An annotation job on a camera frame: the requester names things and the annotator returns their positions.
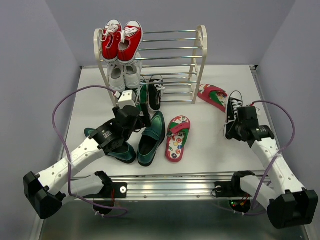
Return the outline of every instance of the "flip-flop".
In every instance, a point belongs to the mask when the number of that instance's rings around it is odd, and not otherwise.
[[[186,116],[177,116],[169,123],[165,156],[170,162],[177,163],[182,159],[190,125]]]
[[[225,104],[228,94],[223,89],[210,85],[201,84],[198,91],[198,97],[207,103],[220,109],[222,112],[226,112]]]

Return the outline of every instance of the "gray wall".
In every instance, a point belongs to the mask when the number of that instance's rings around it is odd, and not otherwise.
[[[96,66],[93,34],[118,19],[124,26],[138,20],[144,31],[194,30],[208,32],[208,64],[258,64],[286,19],[294,0],[46,0],[75,58],[81,66]],[[145,47],[193,46],[190,41],[144,43]],[[156,52],[141,52],[150,57]],[[188,52],[157,52],[185,56]]]
[[[284,153],[287,163],[307,189],[320,195],[320,2],[297,1],[258,67],[267,100],[281,104],[292,115],[296,136]],[[287,117],[270,107],[280,143],[292,128]],[[320,236],[320,207],[314,223]]]
[[[51,114],[80,68],[44,0],[1,1],[0,33],[0,239],[26,240],[36,214],[23,176],[58,159]],[[62,131],[71,103],[58,114]]]

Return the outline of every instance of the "green leather shoe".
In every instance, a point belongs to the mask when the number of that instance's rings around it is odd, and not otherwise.
[[[164,141],[165,136],[165,118],[162,112],[157,111],[151,119],[151,126],[143,131],[139,143],[137,158],[141,166],[148,167],[152,164],[156,151]]]
[[[93,130],[93,128],[86,128],[84,130],[85,137],[87,138]],[[107,156],[116,158],[125,164],[132,164],[137,157],[134,148],[127,142],[124,142],[123,145],[116,150],[109,152]]]

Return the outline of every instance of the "red slipper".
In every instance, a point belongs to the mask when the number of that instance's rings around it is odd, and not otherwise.
[[[170,162],[177,163],[182,159],[190,126],[186,116],[177,116],[169,123],[165,156]]]
[[[198,97],[207,103],[226,112],[225,103],[228,94],[223,89],[209,84],[201,84],[198,91]]]

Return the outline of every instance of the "black sneaker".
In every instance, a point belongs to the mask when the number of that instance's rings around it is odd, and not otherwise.
[[[238,108],[242,107],[243,104],[240,92],[234,91],[228,96],[227,104],[225,105],[226,121],[223,131],[223,135],[228,140],[237,139],[241,141],[236,126],[238,124]]]
[[[150,78],[150,83],[159,83],[159,84],[150,84],[148,85],[148,95],[149,95],[149,108],[157,112],[161,107],[161,97],[164,94],[165,87],[163,84],[164,80],[161,75],[152,76]]]

